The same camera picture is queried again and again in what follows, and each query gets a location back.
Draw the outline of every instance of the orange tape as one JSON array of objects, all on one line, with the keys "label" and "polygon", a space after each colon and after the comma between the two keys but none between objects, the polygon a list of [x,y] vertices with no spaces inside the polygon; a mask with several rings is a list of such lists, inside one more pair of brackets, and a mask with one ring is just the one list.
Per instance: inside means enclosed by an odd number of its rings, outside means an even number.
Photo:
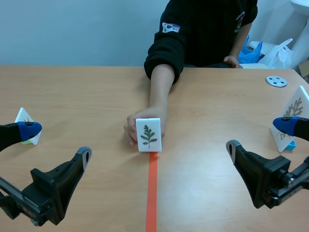
[{"label": "orange tape", "polygon": [[149,154],[148,197],[146,212],[146,232],[156,232],[156,199],[158,177],[158,153]]}]

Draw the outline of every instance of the black sleeve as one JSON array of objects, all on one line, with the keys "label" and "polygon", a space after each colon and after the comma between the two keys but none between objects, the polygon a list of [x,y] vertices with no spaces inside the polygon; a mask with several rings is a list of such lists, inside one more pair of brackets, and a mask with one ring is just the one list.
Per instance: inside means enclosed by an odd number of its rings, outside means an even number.
[{"label": "black sleeve", "polygon": [[148,50],[144,68],[148,78],[153,69],[160,64],[174,68],[177,82],[183,71],[185,48],[190,34],[192,13],[186,0],[171,0],[160,19],[159,32],[154,35],[154,43]]},{"label": "black sleeve", "polygon": [[245,17],[243,18],[243,26],[252,23],[257,16],[257,0],[253,0],[252,4],[250,4],[249,6],[250,7],[247,9]]}]

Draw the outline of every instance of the plant illustration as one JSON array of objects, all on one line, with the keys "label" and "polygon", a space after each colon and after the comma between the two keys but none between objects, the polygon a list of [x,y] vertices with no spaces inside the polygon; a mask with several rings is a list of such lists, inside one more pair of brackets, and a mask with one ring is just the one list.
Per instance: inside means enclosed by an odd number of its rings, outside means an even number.
[{"label": "plant illustration", "polygon": [[157,139],[152,139],[152,137],[154,137],[155,133],[152,132],[152,130],[149,129],[147,125],[145,125],[145,126],[144,126],[144,134],[145,134],[146,136],[141,135],[141,138],[144,139],[144,140],[146,140],[147,142],[144,142],[143,144],[144,144],[144,145],[147,145],[147,144],[148,144],[148,148],[150,148],[150,143],[153,143],[153,142],[157,141]]},{"label": "plant illustration", "polygon": [[[303,112],[302,109],[303,107],[300,107],[302,103],[301,98],[299,98],[298,100],[296,100],[294,102],[294,104],[292,103],[291,106],[289,106],[289,108],[287,109],[287,111],[285,112],[285,114],[283,115],[283,117],[294,117],[294,116],[298,116],[301,115],[301,113]],[[280,137],[281,140],[283,140],[285,138],[287,134],[285,133],[281,133],[280,132]]]}]

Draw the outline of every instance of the gray disc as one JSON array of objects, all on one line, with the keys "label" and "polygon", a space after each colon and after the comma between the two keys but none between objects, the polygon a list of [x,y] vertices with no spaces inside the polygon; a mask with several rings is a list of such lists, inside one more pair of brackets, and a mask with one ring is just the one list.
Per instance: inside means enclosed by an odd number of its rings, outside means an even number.
[{"label": "gray disc", "polygon": [[268,76],[266,77],[266,82],[269,83],[271,86],[275,87],[286,87],[288,85],[288,82],[279,76]]}]

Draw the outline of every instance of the patch on sleeve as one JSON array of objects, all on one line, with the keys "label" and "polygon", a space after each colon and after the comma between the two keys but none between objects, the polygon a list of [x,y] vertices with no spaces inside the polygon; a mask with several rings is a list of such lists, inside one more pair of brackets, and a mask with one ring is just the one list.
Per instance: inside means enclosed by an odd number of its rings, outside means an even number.
[{"label": "patch on sleeve", "polygon": [[163,33],[168,33],[171,31],[178,33],[180,30],[180,26],[178,26],[177,24],[173,24],[173,23],[162,23],[162,27],[163,27],[163,30],[162,30]]}]

